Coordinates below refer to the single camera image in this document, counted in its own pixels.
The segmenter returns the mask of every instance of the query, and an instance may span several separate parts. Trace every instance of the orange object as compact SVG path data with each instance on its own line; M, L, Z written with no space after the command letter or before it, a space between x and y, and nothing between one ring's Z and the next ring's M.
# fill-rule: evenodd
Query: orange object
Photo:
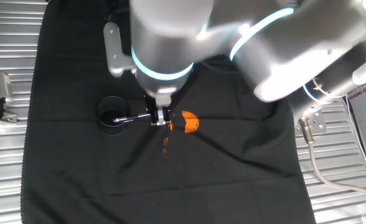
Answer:
M182 111L185 119L185 133L193 133L199 128L199 119L189 111Z

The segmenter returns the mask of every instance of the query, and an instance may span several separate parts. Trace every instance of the black cylinder container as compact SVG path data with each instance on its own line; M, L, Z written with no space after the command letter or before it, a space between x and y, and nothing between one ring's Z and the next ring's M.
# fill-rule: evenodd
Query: black cylinder container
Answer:
M122 134L127 123L115 123L115 118L129 116L129 105L122 98L108 96L102 99L96 108L98 129L107 136L118 136Z

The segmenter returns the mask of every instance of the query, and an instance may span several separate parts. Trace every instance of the connector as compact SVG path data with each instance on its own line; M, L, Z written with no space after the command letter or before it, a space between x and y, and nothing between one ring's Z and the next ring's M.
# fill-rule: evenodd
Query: connector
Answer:
M304 135L304 139L306 140L307 144L314 143L314 136L313 132L311 131L311 127L308 123L308 119L306 117L300 118L299 124L301 126L301 130Z

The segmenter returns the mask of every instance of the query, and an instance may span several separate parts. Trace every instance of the black fabric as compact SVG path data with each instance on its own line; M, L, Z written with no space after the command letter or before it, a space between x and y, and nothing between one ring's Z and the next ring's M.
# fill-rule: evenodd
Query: black fabric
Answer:
M107 70L104 6L53 0L46 10L25 142L24 224L315 223L288 102L260 102L239 75L195 66L173 97L173 131L149 121L118 137L98 131L95 107L106 96L125 99L132 114L145 111L135 78ZM196 132L184 132L182 111L199 118Z

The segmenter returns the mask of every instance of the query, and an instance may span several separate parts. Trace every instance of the gray cable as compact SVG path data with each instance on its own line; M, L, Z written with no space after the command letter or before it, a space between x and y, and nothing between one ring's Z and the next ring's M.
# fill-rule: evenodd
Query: gray cable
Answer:
M312 143L308 143L308 148L309 148L309 157L311 159L311 165L313 165L313 169L314 169L314 173L315 175L320 179L320 181L324 182L326 185L329 185L331 187L335 187L338 189L342 189L342 190L354 190L354 191L358 191L358 192L362 192L364 194L366 194L366 190L360 187L356 187L353 185L347 185L347 184L337 184L337 183L333 183L327 179L325 179L324 176L322 176L321 172L319 171L317 164L315 163L315 153L314 153L314 147Z

